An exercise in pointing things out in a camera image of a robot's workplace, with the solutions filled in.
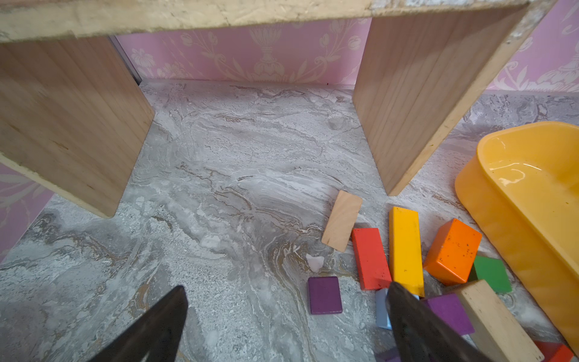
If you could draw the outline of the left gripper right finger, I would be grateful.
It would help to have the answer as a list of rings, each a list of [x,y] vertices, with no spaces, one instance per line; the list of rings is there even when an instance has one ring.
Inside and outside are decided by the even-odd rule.
[[[385,306],[402,361],[489,361],[402,284],[393,282]]]

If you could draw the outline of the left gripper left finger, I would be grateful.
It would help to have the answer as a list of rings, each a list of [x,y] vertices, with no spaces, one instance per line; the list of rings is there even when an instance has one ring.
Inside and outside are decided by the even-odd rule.
[[[92,361],[175,361],[188,310],[178,285],[136,320]]]

